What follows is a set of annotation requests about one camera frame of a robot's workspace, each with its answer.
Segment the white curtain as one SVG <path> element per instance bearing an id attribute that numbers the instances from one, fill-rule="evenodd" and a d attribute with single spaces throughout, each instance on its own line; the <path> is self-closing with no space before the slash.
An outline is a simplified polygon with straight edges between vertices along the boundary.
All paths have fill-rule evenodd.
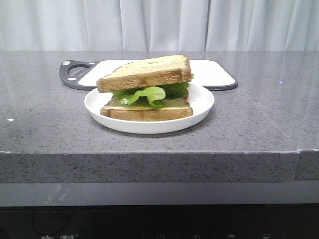
<path id="1" fill-rule="evenodd" d="M 3 0 L 1 50 L 318 51 L 316 0 Z"/>

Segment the black appliance front panel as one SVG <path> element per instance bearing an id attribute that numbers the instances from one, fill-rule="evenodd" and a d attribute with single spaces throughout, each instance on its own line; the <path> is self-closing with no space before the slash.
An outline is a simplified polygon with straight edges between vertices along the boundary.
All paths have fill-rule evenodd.
<path id="1" fill-rule="evenodd" d="M 316 239 L 317 204 L 3 207 L 3 239 Z"/>

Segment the white cutting board black rim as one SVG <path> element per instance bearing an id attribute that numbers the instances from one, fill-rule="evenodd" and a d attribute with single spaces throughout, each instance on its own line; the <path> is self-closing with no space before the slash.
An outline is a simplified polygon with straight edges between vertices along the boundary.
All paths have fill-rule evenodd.
<path id="1" fill-rule="evenodd" d="M 59 68 L 63 84 L 78 90 L 93 90 L 96 82 L 115 69 L 133 60 L 75 61 L 65 60 Z M 192 83 L 208 90 L 231 90 L 238 86 L 235 80 L 217 62 L 211 60 L 190 60 Z"/>

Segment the white round plate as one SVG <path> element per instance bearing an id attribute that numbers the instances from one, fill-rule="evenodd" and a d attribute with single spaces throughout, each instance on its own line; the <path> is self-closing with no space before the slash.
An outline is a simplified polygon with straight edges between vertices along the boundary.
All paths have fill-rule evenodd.
<path id="1" fill-rule="evenodd" d="M 100 108 L 108 103 L 112 94 L 100 94 L 96 89 L 86 95 L 84 104 L 95 121 L 110 129 L 137 134 L 169 133 L 189 128 L 201 122 L 214 104 L 214 95 L 202 86 L 190 84 L 188 92 L 188 102 L 193 109 L 193 115 L 176 120 L 127 121 L 103 116 L 100 114 Z"/>

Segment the toasted bread slice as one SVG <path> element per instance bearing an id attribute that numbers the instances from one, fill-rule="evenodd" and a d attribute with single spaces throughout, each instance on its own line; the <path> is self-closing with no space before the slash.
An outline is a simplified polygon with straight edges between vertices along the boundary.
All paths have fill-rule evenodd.
<path id="1" fill-rule="evenodd" d="M 100 93 L 139 87 L 190 82 L 190 60 L 186 55 L 169 55 L 139 60 L 120 66 L 96 82 Z"/>
<path id="2" fill-rule="evenodd" d="M 151 106 L 146 97 L 140 97 L 129 106 L 121 104 L 119 97 L 112 96 L 106 105 L 100 108 L 100 114 L 106 117 L 128 121 L 164 121 L 175 120 L 193 115 L 188 102 L 188 90 L 176 99 L 163 99 L 162 107 Z"/>

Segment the green lettuce leaf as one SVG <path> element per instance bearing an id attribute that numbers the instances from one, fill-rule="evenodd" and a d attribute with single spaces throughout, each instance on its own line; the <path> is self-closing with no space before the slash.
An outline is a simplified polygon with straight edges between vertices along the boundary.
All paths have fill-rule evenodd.
<path id="1" fill-rule="evenodd" d="M 186 79 L 180 77 L 150 79 L 149 82 L 136 87 L 113 91 L 107 106 L 126 110 L 189 109 L 188 87 L 191 80 L 191 75 Z"/>

